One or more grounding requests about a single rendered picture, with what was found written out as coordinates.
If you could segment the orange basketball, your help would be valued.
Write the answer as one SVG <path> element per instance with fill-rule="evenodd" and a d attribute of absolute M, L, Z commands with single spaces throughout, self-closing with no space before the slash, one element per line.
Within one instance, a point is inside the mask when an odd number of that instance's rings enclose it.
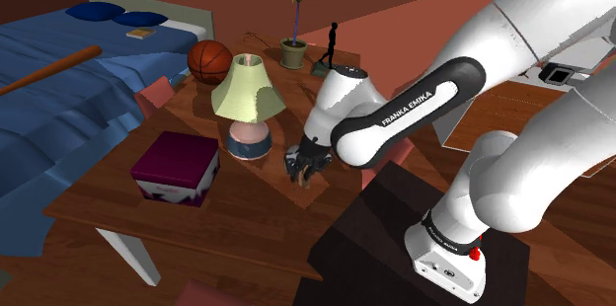
<path fill-rule="evenodd" d="M 188 53 L 188 67 L 195 80 L 218 85 L 226 77 L 233 60 L 231 51 L 216 40 L 196 43 Z"/>

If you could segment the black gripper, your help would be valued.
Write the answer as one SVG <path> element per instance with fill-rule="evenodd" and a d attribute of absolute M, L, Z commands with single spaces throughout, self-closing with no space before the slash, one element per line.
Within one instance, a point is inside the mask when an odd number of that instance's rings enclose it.
<path fill-rule="evenodd" d="M 310 139 L 304 135 L 300 141 L 296 157 L 285 157 L 285 170 L 294 183 L 298 180 L 299 172 L 306 166 L 303 171 L 303 186 L 309 187 L 311 177 L 323 171 L 333 160 L 330 148 L 319 145 L 317 141 L 317 137 Z"/>

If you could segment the potted green plant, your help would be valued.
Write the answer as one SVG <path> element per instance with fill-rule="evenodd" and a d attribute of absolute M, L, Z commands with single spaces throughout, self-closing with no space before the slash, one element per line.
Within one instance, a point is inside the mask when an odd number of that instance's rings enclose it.
<path fill-rule="evenodd" d="M 291 38 L 280 40 L 280 65 L 290 70 L 303 67 L 303 58 L 307 49 L 307 42 L 298 38 L 301 4 L 304 0 L 291 0 L 294 5 L 293 34 Z"/>

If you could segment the purple and white box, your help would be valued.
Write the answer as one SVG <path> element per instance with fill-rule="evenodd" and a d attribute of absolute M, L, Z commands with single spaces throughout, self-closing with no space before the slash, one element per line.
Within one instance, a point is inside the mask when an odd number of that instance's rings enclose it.
<path fill-rule="evenodd" d="M 145 198 L 200 207 L 219 170 L 217 139 L 164 131 L 129 173 Z"/>

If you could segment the dark blue pillow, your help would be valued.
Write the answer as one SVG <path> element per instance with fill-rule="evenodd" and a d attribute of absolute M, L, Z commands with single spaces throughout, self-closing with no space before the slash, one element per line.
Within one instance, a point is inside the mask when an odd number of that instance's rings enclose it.
<path fill-rule="evenodd" d="M 117 24 L 129 27 L 154 27 L 165 23 L 168 18 L 164 15 L 154 12 L 127 12 L 113 18 Z"/>
<path fill-rule="evenodd" d="M 109 2 L 81 3 L 65 11 L 67 15 L 73 18 L 90 22 L 108 21 L 124 12 L 124 8 Z"/>

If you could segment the bed with blue cover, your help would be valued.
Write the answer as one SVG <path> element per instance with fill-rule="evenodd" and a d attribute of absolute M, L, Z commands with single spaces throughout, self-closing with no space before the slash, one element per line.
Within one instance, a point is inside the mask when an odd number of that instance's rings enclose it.
<path fill-rule="evenodd" d="M 42 211 L 142 123 L 134 96 L 188 74 L 187 54 L 214 37 L 213 15 L 156 0 L 91 0 L 165 16 L 153 35 L 66 9 L 0 25 L 0 88 L 89 45 L 102 52 L 0 96 L 0 256 L 38 257 L 53 224 Z"/>

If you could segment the pale green shade table lamp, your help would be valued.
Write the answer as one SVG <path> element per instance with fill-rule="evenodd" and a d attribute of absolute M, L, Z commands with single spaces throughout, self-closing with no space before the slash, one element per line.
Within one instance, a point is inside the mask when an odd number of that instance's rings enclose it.
<path fill-rule="evenodd" d="M 263 59 L 241 53 L 233 57 L 225 79 L 212 91 L 213 112 L 232 120 L 227 150 L 241 160 L 257 160 L 272 148 L 267 120 L 286 109 Z"/>

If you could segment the brown baseball bat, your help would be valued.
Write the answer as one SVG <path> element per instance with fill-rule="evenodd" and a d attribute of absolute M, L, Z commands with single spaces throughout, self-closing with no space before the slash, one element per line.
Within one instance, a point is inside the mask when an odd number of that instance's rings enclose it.
<path fill-rule="evenodd" d="M 91 45 L 86 48 L 80 49 L 66 57 L 60 58 L 57 61 L 45 66 L 42 69 L 10 84 L 0 88 L 0 96 L 11 93 L 15 90 L 21 89 L 28 85 L 31 85 L 37 81 L 48 78 L 52 75 L 58 74 L 64 70 L 72 68 L 83 62 L 91 60 L 102 54 L 102 49 L 97 45 Z"/>

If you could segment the pink chair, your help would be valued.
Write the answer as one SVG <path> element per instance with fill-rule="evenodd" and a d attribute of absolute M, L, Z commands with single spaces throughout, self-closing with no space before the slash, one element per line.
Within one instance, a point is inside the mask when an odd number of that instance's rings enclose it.
<path fill-rule="evenodd" d="M 175 91 L 166 76 L 161 76 L 151 85 L 134 94 L 145 119 L 148 119 L 173 98 Z"/>

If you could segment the brown wooden table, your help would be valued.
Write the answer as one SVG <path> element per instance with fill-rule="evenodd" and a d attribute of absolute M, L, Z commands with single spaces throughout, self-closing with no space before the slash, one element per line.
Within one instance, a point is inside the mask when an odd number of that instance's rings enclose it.
<path fill-rule="evenodd" d="M 360 171 L 339 161 L 315 174 L 307 189 L 292 183 L 284 170 L 284 152 L 299 142 L 322 83 L 310 73 L 321 49 L 309 47 L 302 69 L 288 70 L 279 64 L 278 38 L 246 33 L 229 48 L 260 56 L 286 104 L 268 121 L 273 147 L 266 157 L 243 161 L 220 150 L 221 169 L 201 207 L 144 198 L 129 170 L 161 132 L 226 138 L 230 122 L 214 114 L 211 87 L 188 79 L 44 214 L 107 234 L 319 278 L 307 262 L 309 251 L 361 190 Z"/>

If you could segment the black human figure statue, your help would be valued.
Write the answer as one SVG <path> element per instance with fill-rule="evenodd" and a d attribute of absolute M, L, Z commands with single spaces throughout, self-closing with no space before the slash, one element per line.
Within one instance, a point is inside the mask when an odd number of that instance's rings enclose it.
<path fill-rule="evenodd" d="M 318 59 L 318 63 L 326 66 L 328 69 L 333 69 L 333 57 L 335 52 L 335 47 L 337 44 L 337 29 L 339 24 L 337 22 L 332 22 L 331 27 L 328 34 L 328 46 L 327 51 Z"/>

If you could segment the dark robot stand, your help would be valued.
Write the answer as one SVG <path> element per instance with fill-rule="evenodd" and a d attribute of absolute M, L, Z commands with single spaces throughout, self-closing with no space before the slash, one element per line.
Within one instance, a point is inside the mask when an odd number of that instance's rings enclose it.
<path fill-rule="evenodd" d="M 388 163 L 311 249 L 308 262 L 322 278 L 301 279 L 293 306 L 525 306 L 529 248 L 508 234 L 483 237 L 487 283 L 474 304 L 414 271 L 404 233 L 441 197 Z"/>

